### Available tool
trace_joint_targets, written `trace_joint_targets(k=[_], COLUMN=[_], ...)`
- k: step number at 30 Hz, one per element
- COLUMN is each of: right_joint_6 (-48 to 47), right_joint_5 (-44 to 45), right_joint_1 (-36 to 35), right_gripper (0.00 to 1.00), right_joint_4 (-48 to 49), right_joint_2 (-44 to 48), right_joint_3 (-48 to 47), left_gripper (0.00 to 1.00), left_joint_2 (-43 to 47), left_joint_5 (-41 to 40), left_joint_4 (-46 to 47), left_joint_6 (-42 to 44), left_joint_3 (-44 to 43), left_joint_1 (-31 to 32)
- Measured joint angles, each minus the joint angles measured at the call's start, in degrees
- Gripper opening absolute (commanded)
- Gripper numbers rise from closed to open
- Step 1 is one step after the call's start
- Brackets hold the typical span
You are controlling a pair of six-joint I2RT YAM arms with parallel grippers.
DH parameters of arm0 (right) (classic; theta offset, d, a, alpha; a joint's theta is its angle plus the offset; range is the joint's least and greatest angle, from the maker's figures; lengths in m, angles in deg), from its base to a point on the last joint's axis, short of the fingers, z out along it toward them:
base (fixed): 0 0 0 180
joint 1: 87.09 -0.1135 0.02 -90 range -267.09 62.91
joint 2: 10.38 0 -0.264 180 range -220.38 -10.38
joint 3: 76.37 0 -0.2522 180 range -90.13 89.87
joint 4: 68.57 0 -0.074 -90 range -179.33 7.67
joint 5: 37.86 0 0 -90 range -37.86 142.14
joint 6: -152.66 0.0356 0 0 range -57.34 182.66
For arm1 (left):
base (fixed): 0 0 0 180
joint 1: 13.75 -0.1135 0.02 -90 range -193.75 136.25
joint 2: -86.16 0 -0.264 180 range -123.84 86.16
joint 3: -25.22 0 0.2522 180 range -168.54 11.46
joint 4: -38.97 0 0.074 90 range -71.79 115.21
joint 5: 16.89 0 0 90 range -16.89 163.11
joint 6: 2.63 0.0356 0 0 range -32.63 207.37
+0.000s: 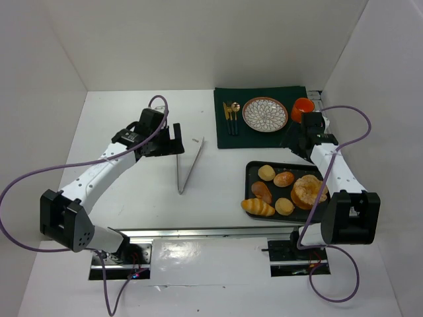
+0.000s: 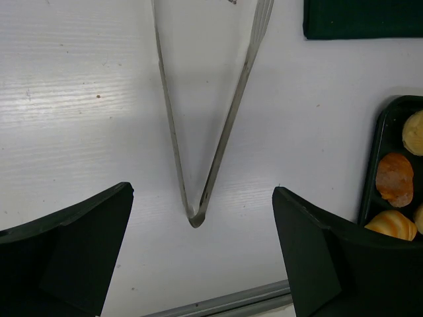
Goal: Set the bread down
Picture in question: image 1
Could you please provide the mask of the metal tongs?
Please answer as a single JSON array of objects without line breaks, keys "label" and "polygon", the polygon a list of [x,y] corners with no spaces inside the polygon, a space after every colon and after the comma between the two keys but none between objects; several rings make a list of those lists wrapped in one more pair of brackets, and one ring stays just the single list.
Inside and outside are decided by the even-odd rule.
[{"label": "metal tongs", "polygon": [[179,195],[182,195],[197,165],[205,145],[204,137],[193,137],[183,142],[184,152],[176,156],[176,186]]}]

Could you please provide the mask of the glazed round sesame bun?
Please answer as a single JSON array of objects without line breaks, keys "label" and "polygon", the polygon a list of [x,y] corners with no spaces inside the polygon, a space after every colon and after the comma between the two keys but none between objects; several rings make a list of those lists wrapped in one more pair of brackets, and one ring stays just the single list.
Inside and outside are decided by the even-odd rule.
[{"label": "glazed round sesame bun", "polygon": [[295,176],[289,171],[281,172],[275,175],[273,183],[279,188],[285,188],[292,185],[295,181]]}]

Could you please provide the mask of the small pale round bun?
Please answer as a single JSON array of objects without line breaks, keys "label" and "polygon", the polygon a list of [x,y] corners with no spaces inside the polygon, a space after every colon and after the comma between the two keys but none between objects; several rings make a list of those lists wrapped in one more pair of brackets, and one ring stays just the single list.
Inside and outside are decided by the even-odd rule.
[{"label": "small pale round bun", "polygon": [[258,169],[258,177],[266,182],[272,181],[276,176],[276,172],[270,165],[261,166]]}]

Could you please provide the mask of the brown oblong glazed bread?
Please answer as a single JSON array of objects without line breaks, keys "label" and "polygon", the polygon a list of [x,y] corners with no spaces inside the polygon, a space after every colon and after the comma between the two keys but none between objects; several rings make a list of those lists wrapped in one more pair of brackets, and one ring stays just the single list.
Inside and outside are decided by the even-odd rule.
[{"label": "brown oblong glazed bread", "polygon": [[272,194],[264,182],[257,181],[251,186],[252,193],[267,204],[272,203]]}]

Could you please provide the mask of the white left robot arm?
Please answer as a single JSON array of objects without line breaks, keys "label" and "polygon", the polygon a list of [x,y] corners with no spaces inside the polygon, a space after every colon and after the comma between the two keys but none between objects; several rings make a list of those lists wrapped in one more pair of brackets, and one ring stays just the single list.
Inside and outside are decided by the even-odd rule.
[{"label": "white left robot arm", "polygon": [[184,153],[180,124],[162,123],[163,113],[146,108],[139,121],[120,130],[101,156],[80,177],[60,191],[46,190],[40,198],[40,232],[62,246],[121,254],[130,248],[124,233],[92,224],[89,213],[103,193],[142,157]]}]

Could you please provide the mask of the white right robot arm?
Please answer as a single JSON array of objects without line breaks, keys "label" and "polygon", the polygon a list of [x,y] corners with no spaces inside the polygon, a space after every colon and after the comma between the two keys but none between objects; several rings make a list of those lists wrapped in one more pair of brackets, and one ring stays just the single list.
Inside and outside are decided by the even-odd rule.
[{"label": "white right robot arm", "polygon": [[325,133],[320,112],[301,116],[299,153],[312,162],[323,176],[330,201],[320,223],[311,224],[318,203],[315,202],[304,226],[291,233],[299,250],[332,245],[371,244],[374,241],[381,200],[377,193],[367,191],[344,160],[341,149],[367,137],[371,131],[368,118],[365,134],[339,144],[335,136]]}]

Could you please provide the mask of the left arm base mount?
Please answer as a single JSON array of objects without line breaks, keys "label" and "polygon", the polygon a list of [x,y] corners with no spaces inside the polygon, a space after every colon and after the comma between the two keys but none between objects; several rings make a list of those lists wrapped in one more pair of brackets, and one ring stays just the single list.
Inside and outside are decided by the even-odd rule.
[{"label": "left arm base mount", "polygon": [[102,251],[106,279],[111,281],[124,281],[129,274],[131,279],[148,280],[151,276],[151,254],[153,251],[152,240],[140,240],[135,243],[132,251],[125,258]]}]

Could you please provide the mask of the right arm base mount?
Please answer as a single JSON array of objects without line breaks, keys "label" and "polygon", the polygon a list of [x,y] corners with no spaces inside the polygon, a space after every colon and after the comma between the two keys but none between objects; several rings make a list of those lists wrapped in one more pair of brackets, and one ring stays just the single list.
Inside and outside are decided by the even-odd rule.
[{"label": "right arm base mount", "polygon": [[293,232],[287,240],[269,240],[261,249],[269,257],[271,277],[306,276],[312,270],[315,275],[330,275],[326,251],[298,249],[298,236]]}]

